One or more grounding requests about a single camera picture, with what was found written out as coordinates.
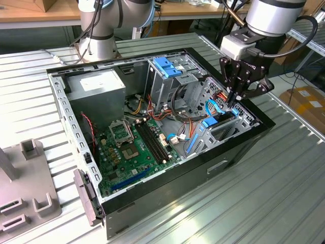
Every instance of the red wire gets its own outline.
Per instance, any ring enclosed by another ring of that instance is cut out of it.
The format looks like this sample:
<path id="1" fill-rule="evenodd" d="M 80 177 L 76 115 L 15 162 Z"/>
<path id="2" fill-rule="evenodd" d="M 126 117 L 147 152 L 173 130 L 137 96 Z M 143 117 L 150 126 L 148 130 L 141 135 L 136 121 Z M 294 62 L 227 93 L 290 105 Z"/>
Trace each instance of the red wire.
<path id="1" fill-rule="evenodd" d="M 92 152 L 93 152 L 93 155 L 95 155 L 95 134 L 93 133 L 92 123 L 91 123 L 90 119 L 85 114 L 82 113 L 81 115 L 84 116 L 89 123 L 90 129 L 91 129 L 91 135 L 92 135 Z"/>

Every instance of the ram slot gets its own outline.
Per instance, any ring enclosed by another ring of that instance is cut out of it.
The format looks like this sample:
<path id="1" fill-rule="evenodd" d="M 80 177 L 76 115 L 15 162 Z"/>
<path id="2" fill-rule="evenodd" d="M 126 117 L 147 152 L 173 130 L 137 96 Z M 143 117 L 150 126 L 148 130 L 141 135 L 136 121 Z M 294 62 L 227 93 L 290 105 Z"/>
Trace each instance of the ram slot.
<path id="1" fill-rule="evenodd" d="M 137 124 L 136 129 L 139 132 L 142 140 L 147 145 L 148 149 L 156 159 L 156 161 L 161 164 L 164 160 L 168 161 L 168 155 L 163 149 L 163 146 L 155 138 L 154 134 L 146 124 Z"/>

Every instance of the yellow wire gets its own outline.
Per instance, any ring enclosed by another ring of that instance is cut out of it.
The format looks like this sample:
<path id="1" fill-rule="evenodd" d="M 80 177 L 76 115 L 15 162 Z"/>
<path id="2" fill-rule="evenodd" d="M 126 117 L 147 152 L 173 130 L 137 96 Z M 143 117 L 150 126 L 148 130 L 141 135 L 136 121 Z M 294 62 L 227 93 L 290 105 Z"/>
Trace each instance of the yellow wire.
<path id="1" fill-rule="evenodd" d="M 142 103 L 142 99 L 140 99 L 140 101 L 139 101 L 138 109 L 137 109 L 135 112 L 131 113 L 131 114 L 137 114 L 137 113 L 140 112 L 140 109 L 141 109 L 141 103 Z"/>

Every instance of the label on power supply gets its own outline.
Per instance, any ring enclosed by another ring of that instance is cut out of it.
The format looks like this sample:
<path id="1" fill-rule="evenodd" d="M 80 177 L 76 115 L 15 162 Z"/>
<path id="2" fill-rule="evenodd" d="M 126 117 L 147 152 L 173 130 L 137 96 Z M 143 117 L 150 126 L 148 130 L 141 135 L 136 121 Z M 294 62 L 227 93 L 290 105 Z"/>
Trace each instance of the label on power supply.
<path id="1" fill-rule="evenodd" d="M 104 87 L 109 90 L 121 88 L 121 82 L 112 71 L 108 71 L 92 77 L 83 78 L 80 80 L 80 84 L 85 92 Z"/>

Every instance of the cardboard box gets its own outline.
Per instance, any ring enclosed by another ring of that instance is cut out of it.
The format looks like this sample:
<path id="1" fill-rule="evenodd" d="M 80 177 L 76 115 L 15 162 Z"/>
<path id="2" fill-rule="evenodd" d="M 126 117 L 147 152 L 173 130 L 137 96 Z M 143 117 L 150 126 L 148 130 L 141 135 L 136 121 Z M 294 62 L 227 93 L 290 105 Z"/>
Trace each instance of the cardboard box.
<path id="1" fill-rule="evenodd" d="M 48 11 L 57 0 L 0 0 L 0 4 L 38 12 Z"/>
<path id="2" fill-rule="evenodd" d="M 288 104 L 291 89 L 280 95 L 280 99 Z M 311 86 L 295 88 L 292 93 L 290 107 L 321 133 L 325 134 L 325 98 Z"/>

